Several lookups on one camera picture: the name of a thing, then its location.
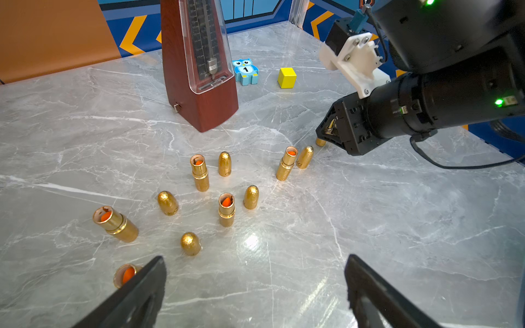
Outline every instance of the yellow cube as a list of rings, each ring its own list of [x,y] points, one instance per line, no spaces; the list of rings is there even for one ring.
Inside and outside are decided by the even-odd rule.
[[[291,67],[283,67],[279,71],[279,78],[277,81],[281,86],[281,89],[291,89],[295,85],[295,80],[297,79],[297,74]]]

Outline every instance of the orange panel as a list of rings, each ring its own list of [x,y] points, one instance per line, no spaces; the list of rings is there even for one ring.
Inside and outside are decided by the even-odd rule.
[[[5,83],[120,58],[97,0],[0,1]]]

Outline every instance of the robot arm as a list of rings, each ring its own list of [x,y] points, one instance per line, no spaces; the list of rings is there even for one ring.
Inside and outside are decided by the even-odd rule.
[[[441,128],[525,114],[525,4],[429,2],[374,5],[394,63],[409,71],[392,82],[378,68],[369,35],[351,28],[360,28],[359,15],[333,25],[321,60],[340,69],[357,92],[332,105],[318,138],[364,155],[394,136],[411,135],[415,145]]]

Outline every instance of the white bracket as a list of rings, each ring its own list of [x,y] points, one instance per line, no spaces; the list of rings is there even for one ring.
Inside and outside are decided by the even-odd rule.
[[[321,45],[319,59],[328,70],[339,69],[363,99],[377,87],[390,82],[390,76],[380,70],[382,57],[375,53],[377,45],[370,41],[372,33],[363,33],[348,38],[336,56],[325,43]]]

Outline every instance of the wooden metronome base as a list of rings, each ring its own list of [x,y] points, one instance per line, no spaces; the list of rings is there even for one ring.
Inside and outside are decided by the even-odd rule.
[[[239,109],[235,77],[201,94],[190,89],[179,1],[161,0],[162,61],[171,106],[200,132],[229,119]]]
[[[186,92],[177,85],[166,90],[171,106],[176,106],[178,113],[199,132],[205,132],[224,123],[239,109],[235,78],[231,78],[217,88],[201,94],[195,94],[186,84]]]

